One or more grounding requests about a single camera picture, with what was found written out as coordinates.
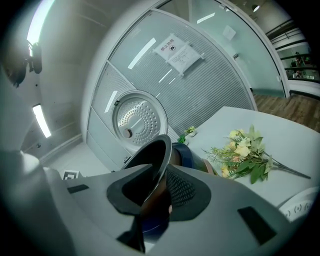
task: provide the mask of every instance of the glass wall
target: glass wall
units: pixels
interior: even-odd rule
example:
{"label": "glass wall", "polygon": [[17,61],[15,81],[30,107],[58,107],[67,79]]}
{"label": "glass wall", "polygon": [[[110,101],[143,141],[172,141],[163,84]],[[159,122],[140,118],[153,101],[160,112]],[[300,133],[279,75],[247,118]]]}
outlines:
{"label": "glass wall", "polygon": [[284,97],[278,69],[255,32],[232,10],[214,0],[172,0],[160,7],[204,30],[235,61],[254,94]]}
{"label": "glass wall", "polygon": [[[203,57],[183,75],[154,51],[172,35]],[[161,102],[177,134],[198,127],[223,106],[254,109],[251,93],[225,55],[192,27],[157,11],[131,28],[109,61],[135,88]]]}
{"label": "glass wall", "polygon": [[308,43],[293,44],[289,47],[278,50],[287,78],[320,83],[318,67],[313,62]]}

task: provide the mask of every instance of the white table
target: white table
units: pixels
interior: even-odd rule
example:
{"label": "white table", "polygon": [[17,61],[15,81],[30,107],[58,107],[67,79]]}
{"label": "white table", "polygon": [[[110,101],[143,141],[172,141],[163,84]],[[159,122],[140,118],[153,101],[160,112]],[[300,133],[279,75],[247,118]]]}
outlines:
{"label": "white table", "polygon": [[[251,184],[250,175],[236,179],[266,199],[274,206],[295,194],[320,184],[320,133],[290,120],[247,109],[222,107],[210,119],[197,128],[195,137],[187,136],[188,147],[201,158],[207,158],[203,150],[224,147],[230,131],[244,129],[250,125],[259,130],[265,143],[265,152],[274,159],[311,179],[273,169],[268,180]],[[212,166],[221,174],[215,164]]]}

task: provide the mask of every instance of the printed notice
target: printed notice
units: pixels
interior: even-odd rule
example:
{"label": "printed notice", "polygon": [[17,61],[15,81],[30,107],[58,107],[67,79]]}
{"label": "printed notice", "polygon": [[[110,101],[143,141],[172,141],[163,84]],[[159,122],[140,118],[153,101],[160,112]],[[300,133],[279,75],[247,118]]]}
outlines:
{"label": "printed notice", "polygon": [[167,37],[154,51],[162,58],[168,61],[173,55],[175,55],[186,43],[180,38],[171,34]]}
{"label": "printed notice", "polygon": [[171,34],[154,50],[173,66],[181,75],[202,56],[197,53],[187,42]]}
{"label": "printed notice", "polygon": [[168,63],[173,66],[181,75],[198,59],[201,55],[197,53],[191,46],[185,44],[174,56],[172,56]]}

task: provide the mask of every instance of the ceiling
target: ceiling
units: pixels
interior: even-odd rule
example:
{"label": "ceiling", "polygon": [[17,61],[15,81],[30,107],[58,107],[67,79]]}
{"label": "ceiling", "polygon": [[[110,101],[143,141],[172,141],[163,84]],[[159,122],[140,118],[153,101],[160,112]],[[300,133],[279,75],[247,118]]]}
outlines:
{"label": "ceiling", "polygon": [[266,1],[267,0],[229,0],[229,2],[239,7],[254,21],[258,18],[257,16],[258,10],[254,12],[252,9],[252,5],[257,5],[261,7]]}
{"label": "ceiling", "polygon": [[[41,158],[80,134],[80,108],[91,60],[113,22],[138,0],[55,0],[41,29],[42,72],[27,73],[16,92],[32,108],[41,104],[51,132],[36,120],[21,149]],[[17,30],[26,38],[35,9]]]}

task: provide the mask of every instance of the white paper label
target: white paper label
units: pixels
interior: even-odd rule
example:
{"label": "white paper label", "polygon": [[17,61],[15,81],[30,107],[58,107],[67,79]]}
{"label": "white paper label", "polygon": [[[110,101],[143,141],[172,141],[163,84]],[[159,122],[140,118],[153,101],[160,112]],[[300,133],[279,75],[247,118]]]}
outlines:
{"label": "white paper label", "polygon": [[180,74],[183,74],[199,58],[201,58],[200,54],[191,46],[185,44],[168,60],[168,63],[171,64],[171,66],[173,66]]}
{"label": "white paper label", "polygon": [[236,35],[236,31],[234,31],[232,27],[226,25],[222,34],[231,40]]}

